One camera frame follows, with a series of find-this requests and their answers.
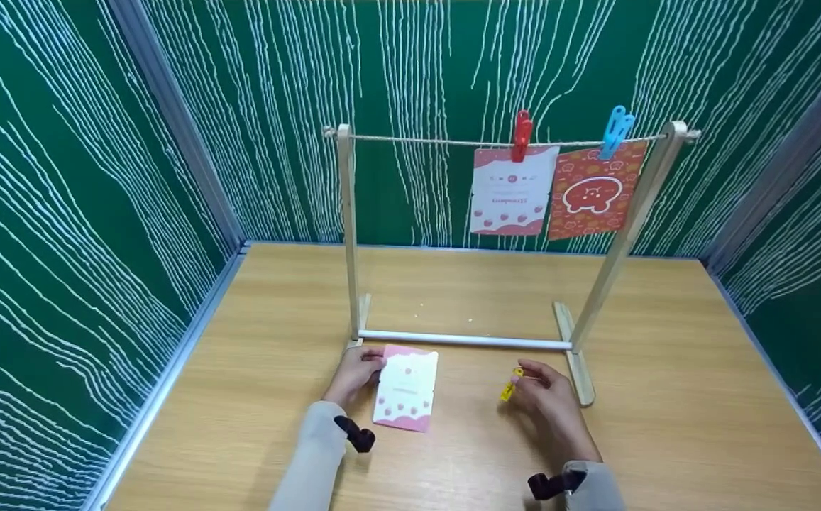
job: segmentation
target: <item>rope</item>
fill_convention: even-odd
[[[322,126],[322,136],[332,138],[338,135],[338,130],[331,126]],[[700,137],[701,131],[693,129],[687,133],[687,139],[693,140]],[[408,142],[408,143],[443,143],[444,145],[474,145],[476,148],[513,148],[513,143],[508,142],[474,142],[472,140],[442,140],[439,138],[402,138],[400,136],[376,136],[376,135],[355,135],[351,133],[351,138],[354,140],[372,140],[375,142]],[[661,140],[666,138],[666,135],[640,136],[637,138],[627,138],[623,142],[650,142],[653,140]],[[592,148],[593,146],[602,145],[602,140],[578,140],[575,142],[546,142],[546,143],[528,143],[530,148]]]

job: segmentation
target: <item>table surface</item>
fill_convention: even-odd
[[[370,329],[557,339],[552,302],[578,316],[602,259],[363,248]],[[348,335],[344,250],[255,245],[109,503],[111,511],[265,509],[302,415]],[[821,452],[699,262],[627,261],[588,339],[585,417],[631,510],[821,509]],[[540,509],[527,478],[549,440],[498,407],[518,357],[439,352],[427,434],[373,426],[348,450],[333,509]],[[371,400],[351,416],[371,424]]]

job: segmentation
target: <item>wooden rack leg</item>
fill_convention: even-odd
[[[361,340],[359,295],[356,285],[356,213],[351,125],[338,126],[338,173],[341,178],[341,217],[344,222],[344,249],[348,264],[348,298],[351,301],[351,341],[359,344]]]
[[[359,301],[359,329],[365,330],[365,321],[369,318],[369,304],[372,302],[372,295],[365,294],[363,298]],[[350,349],[354,346],[362,346],[363,345],[363,337],[358,337],[355,339],[348,340],[348,347],[346,349]]]
[[[609,253],[602,262],[602,268],[599,270],[596,282],[594,282],[586,303],[583,305],[583,311],[578,317],[578,323],[573,327],[573,333],[571,334],[572,347],[571,351],[566,352],[566,356],[568,368],[571,369],[571,379],[575,384],[576,391],[578,391],[581,407],[589,407],[595,400],[593,382],[590,379],[588,370],[586,370],[586,362],[583,360],[583,345],[586,344],[586,339],[588,339],[590,331],[593,329],[596,317],[599,316],[602,304],[605,303],[605,298],[608,297],[609,291],[612,289],[612,283],[622,269],[624,259],[627,258],[628,253],[631,252],[631,247],[637,241],[637,236],[640,234],[641,227],[644,226],[648,214],[650,214],[650,208],[653,207],[656,195],[662,189],[666,176],[676,161],[678,151],[682,148],[682,144],[688,135],[688,129],[682,121],[670,121],[663,125],[662,133],[666,135],[666,138],[656,143],[656,148],[653,149],[650,160],[644,166],[644,171],[641,173],[640,181],[634,191],[634,197],[631,199],[631,206],[628,208],[628,216],[624,221],[624,226],[615,234],[612,246],[609,247]],[[556,317],[559,317],[557,305]],[[559,319],[559,328],[561,326],[562,320]]]

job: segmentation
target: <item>card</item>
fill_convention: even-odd
[[[559,155],[552,188],[549,239],[621,229],[646,149],[647,142],[622,143],[608,161],[598,158],[599,149]]]
[[[476,149],[470,190],[470,232],[538,236],[546,217],[558,148],[528,148],[524,161],[510,149]]]
[[[429,430],[439,353],[385,346],[387,363],[378,378],[372,422],[410,431]]]

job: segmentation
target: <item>wooden clothes drying rack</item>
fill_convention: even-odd
[[[672,168],[685,140],[700,136],[699,131],[690,131],[682,121],[670,121],[663,125],[657,136],[648,136],[634,140],[658,140],[650,159],[644,166],[635,188],[631,204],[628,206],[627,218],[624,226],[615,233],[612,246],[602,262],[602,268],[594,282],[593,288],[586,299],[583,311],[575,322],[568,307],[562,302],[553,302],[553,311],[556,315],[560,341],[546,339],[514,339],[514,337],[491,336],[453,336],[453,334],[423,334],[419,332],[397,332],[391,330],[368,330],[367,319],[369,304],[372,295],[359,295],[356,282],[356,213],[354,210],[354,162],[353,140],[387,140],[406,141],[416,143],[458,143],[442,140],[427,139],[399,139],[384,136],[357,136],[351,132],[351,126],[340,125],[338,130],[327,128],[323,130],[325,136],[335,136],[338,139],[338,171],[341,181],[341,214],[344,220],[344,246],[346,249],[346,266],[348,266],[348,298],[351,301],[351,340],[348,346],[359,346],[364,337],[371,339],[395,340],[404,342],[419,342],[433,344],[452,344],[469,346],[490,346],[509,348],[530,348],[562,350],[566,354],[568,368],[571,371],[572,381],[578,393],[582,407],[589,407],[595,398],[593,382],[583,358],[583,347],[593,329],[596,317],[605,298],[608,297],[612,283],[621,271],[622,263],[634,245],[641,227],[650,213],[656,195],[659,194],[666,176]],[[459,145],[478,146],[509,146],[511,143],[479,143],[460,142]],[[601,142],[572,142],[572,143],[534,143],[533,145],[559,146],[590,146],[602,145]]]

